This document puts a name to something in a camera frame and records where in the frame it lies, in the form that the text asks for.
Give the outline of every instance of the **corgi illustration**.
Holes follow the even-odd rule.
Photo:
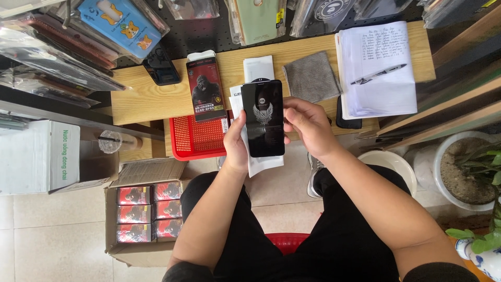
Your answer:
[[[153,40],[149,39],[148,35],[145,34],[144,37],[139,40],[137,46],[141,47],[143,50],[146,50],[148,49],[148,47],[150,47],[152,41]]]
[[[134,38],[139,32],[139,27],[135,26],[132,21],[129,22],[129,25],[121,24],[120,28],[122,29],[121,33],[125,34],[128,39]]]
[[[101,18],[107,20],[112,26],[116,25],[124,15],[124,13],[116,9],[115,4],[112,4],[109,1],[99,2],[98,8],[103,11]]]

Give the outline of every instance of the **soil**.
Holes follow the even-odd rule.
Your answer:
[[[442,181],[447,190],[461,202],[482,205],[494,200],[494,186],[479,183],[473,176],[464,175],[454,163],[455,156],[471,153],[486,144],[489,142],[480,138],[463,138],[452,143],[442,156]]]

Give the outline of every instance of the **notebook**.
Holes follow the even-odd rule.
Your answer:
[[[335,35],[343,119],[417,112],[406,22],[351,28]],[[352,82],[396,65],[405,67],[364,84]]]

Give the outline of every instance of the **red stool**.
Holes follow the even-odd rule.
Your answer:
[[[296,251],[299,245],[310,236],[306,233],[269,233],[266,237],[277,246],[282,254],[290,254]]]

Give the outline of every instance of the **plastic cup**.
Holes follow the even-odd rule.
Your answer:
[[[101,133],[99,148],[101,151],[112,154],[114,152],[134,151],[143,147],[143,141],[129,134],[105,130]]]

